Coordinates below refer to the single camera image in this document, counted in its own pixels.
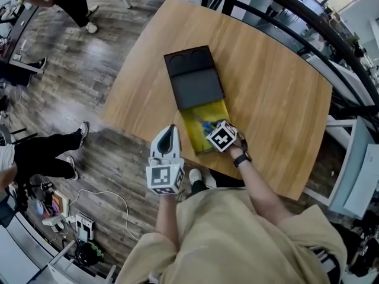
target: wooden floor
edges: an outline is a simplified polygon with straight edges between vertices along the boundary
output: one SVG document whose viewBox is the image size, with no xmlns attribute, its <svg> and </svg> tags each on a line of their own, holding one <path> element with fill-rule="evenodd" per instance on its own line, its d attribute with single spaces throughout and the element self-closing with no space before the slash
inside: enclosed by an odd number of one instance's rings
<svg viewBox="0 0 379 284">
<path fill-rule="evenodd" d="M 6 93 L 14 101 L 10 112 L 12 130 L 27 127 L 29 133 L 47 136 L 71 133 L 82 121 L 89 122 L 84 146 L 69 153 L 76 161 L 80 179 L 35 176 L 33 180 L 53 182 L 71 201 L 80 189 L 118 193 L 129 207 L 129 230 L 140 237 L 154 229 L 158 208 L 157 198 L 148 191 L 144 175 L 148 144 L 104 127 L 97 117 L 129 50 L 164 0 L 131 2 L 133 8 L 126 9 L 121 0 L 88 0 L 89 5 L 99 5 L 92 17 L 99 26 L 95 35 L 78 29 L 71 18 L 63 11 L 57 12 L 55 7 L 41 9 L 19 45 L 28 39 L 26 48 L 30 48 L 23 56 L 25 62 L 49 58 L 45 73 L 34 77 L 28 88 L 20 91 L 8 87 Z M 305 195 L 298 202 L 286 201 L 294 212 L 301 212 L 310 203 Z M 95 240 L 105 252 L 105 262 L 94 266 L 92 271 L 107 273 L 111 264 L 121 267 L 136 243 L 125 229 L 127 215 L 122 200 L 110 194 L 82 193 L 70 208 L 71 214 L 76 211 L 95 221 Z M 39 232 L 49 240 L 54 239 L 55 234 L 42 225 L 31 205 L 27 215 Z M 329 215 L 335 221 L 339 219 L 337 215 Z M 62 236 L 52 244 L 61 249 Z"/>
</svg>

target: wooden table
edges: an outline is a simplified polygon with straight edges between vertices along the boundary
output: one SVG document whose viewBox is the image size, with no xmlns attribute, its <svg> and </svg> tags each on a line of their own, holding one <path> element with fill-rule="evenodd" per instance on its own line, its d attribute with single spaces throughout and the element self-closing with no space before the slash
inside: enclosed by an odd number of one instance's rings
<svg viewBox="0 0 379 284">
<path fill-rule="evenodd" d="M 291 50 L 234 18 L 166 0 L 127 56 L 101 118 L 149 142 L 174 123 L 182 157 L 238 178 L 228 155 L 195 156 L 163 60 L 203 45 L 212 52 L 231 121 L 246 134 L 254 165 L 278 194 L 298 199 L 319 151 L 332 87 Z"/>
</svg>

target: sleeve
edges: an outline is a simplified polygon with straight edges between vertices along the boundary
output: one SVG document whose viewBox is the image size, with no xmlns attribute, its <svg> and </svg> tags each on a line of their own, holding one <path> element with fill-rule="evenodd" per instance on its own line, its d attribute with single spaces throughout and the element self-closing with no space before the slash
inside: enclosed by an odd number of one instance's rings
<svg viewBox="0 0 379 284">
<path fill-rule="evenodd" d="M 149 275 L 160 275 L 174 262 L 176 247 L 159 233 L 145 234 L 126 259 L 115 284 L 149 283 Z"/>
<path fill-rule="evenodd" d="M 347 250 L 339 233 L 317 205 L 284 219 L 278 228 L 296 245 L 311 250 L 329 278 L 345 271 Z"/>
</svg>

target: black box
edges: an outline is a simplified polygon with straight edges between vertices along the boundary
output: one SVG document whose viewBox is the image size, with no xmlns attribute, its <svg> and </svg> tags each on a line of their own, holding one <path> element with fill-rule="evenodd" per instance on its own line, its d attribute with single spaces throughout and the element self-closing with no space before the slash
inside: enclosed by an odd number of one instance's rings
<svg viewBox="0 0 379 284">
<path fill-rule="evenodd" d="M 164 58 L 179 110 L 225 98 L 208 46 L 178 51 Z"/>
</svg>

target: sneaker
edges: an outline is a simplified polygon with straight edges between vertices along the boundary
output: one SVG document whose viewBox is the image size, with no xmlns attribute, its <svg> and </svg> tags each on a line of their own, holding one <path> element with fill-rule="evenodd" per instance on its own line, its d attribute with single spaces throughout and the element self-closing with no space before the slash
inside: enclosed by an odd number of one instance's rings
<svg viewBox="0 0 379 284">
<path fill-rule="evenodd" d="M 78 179 L 79 179 L 79 175 L 78 175 L 78 172 L 77 172 L 76 169 L 75 169 L 75 162 L 74 162 L 74 160 L 73 160 L 73 157 L 68 156 L 68 157 L 66 158 L 66 162 L 67 162 L 67 163 L 70 163 L 71 167 L 73 168 L 73 171 L 75 172 L 74 177 L 72 177 L 70 180 L 78 180 Z"/>
<path fill-rule="evenodd" d="M 191 184 L 194 184 L 198 180 L 203 180 L 201 172 L 197 168 L 191 169 L 191 171 L 189 173 L 190 173 L 189 174 L 189 178 L 190 178 L 189 181 L 191 182 Z"/>
<path fill-rule="evenodd" d="M 95 34 L 98 30 L 97 26 L 91 22 L 87 23 L 85 26 L 85 29 L 90 33 L 90 34 Z"/>
<path fill-rule="evenodd" d="M 99 8 L 99 6 L 96 4 L 94 5 L 93 7 L 90 7 L 88 8 L 88 12 L 87 12 L 87 17 L 91 16 L 95 11 L 97 11 L 97 9 Z"/>
<path fill-rule="evenodd" d="M 46 66 L 47 58 L 42 58 L 40 61 L 38 61 L 38 69 L 43 70 Z"/>
<path fill-rule="evenodd" d="M 86 124 L 86 122 L 82 123 L 82 125 L 79 127 L 79 130 L 81 131 L 81 136 L 82 136 L 81 143 L 79 145 L 79 147 L 81 147 L 83 145 L 84 138 L 88 134 L 88 125 Z"/>
</svg>

